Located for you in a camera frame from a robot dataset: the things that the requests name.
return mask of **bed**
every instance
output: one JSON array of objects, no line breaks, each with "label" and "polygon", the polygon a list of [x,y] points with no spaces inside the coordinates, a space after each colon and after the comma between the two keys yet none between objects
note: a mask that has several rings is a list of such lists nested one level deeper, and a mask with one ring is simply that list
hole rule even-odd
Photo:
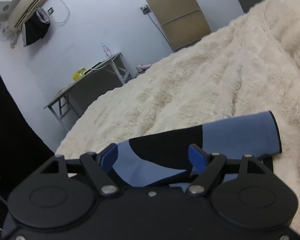
[{"label": "bed", "polygon": [[291,226],[300,234],[300,0],[265,0],[102,95],[57,153],[77,158],[128,138],[267,110],[282,141],[274,172],[298,196]]}]

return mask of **blue and black cloth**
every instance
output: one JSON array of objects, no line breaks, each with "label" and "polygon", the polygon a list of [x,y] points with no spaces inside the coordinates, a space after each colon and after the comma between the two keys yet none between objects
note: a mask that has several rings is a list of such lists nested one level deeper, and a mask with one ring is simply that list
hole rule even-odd
[{"label": "blue and black cloth", "polygon": [[[282,152],[275,118],[271,112],[263,112],[121,142],[112,149],[118,157],[107,168],[108,176],[119,187],[187,185],[202,172],[194,167],[201,160],[191,153],[190,144],[228,159],[252,154],[262,160]],[[229,174],[225,180],[235,177]]]}]

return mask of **power socket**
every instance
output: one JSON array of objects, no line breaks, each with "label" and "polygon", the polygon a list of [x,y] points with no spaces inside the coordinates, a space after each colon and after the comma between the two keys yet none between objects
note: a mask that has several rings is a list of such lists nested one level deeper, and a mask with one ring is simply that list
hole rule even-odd
[{"label": "power socket", "polygon": [[151,13],[151,9],[150,7],[146,4],[142,7],[140,7],[141,11],[143,12],[144,15],[148,14],[148,13]]}]

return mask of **yellow object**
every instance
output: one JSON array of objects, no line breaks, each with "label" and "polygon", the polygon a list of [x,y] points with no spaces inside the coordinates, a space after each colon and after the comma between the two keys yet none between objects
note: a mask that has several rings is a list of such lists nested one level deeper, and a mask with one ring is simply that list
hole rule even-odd
[{"label": "yellow object", "polygon": [[86,68],[81,68],[81,69],[77,70],[77,71],[73,74],[72,79],[73,79],[74,81],[77,81],[78,79],[80,79],[81,77],[84,76],[84,73],[85,73],[86,71],[87,71]]}]

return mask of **table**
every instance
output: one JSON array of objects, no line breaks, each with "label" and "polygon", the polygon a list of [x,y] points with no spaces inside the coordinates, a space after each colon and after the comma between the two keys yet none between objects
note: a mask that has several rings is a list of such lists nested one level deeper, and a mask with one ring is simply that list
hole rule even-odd
[{"label": "table", "polygon": [[[114,60],[119,57],[119,59],[122,62],[122,65],[124,66],[125,69],[121,68],[121,67],[117,67]],[[43,109],[49,108],[50,111],[53,113],[53,115],[55,116],[55,118],[60,122],[60,124],[67,130],[69,131],[69,129],[66,127],[66,125],[64,124],[64,122],[62,121],[62,119],[66,116],[66,114],[69,113],[70,110],[73,110],[74,113],[78,116],[78,118],[80,118],[80,115],[78,114],[78,112],[74,109],[73,105],[70,103],[69,101],[69,92],[70,90],[75,89],[76,85],[79,82],[84,82],[85,80],[87,80],[87,77],[89,75],[91,75],[93,72],[98,72],[100,69],[104,69],[108,72],[110,72],[111,74],[114,74],[118,77],[118,79],[120,80],[120,82],[122,83],[122,85],[124,85],[127,82],[127,78],[129,77],[129,71],[127,70],[126,66],[125,66],[125,62],[123,60],[122,54],[121,52],[118,52],[116,54],[114,54],[112,57],[104,60],[101,63],[98,63],[97,65],[93,66],[88,73],[86,73],[84,76],[82,76],[80,79],[78,79],[77,81],[69,84],[68,86],[66,86],[65,88],[61,89],[53,98],[52,101],[50,101]],[[119,69],[121,71],[124,72],[124,76],[122,76],[119,72]],[[61,100],[62,98],[66,101],[64,104],[61,104]],[[54,109],[52,108],[52,106],[58,102],[59,105],[59,115],[54,111]],[[66,111],[63,113],[62,112],[62,108],[66,106]]]}]

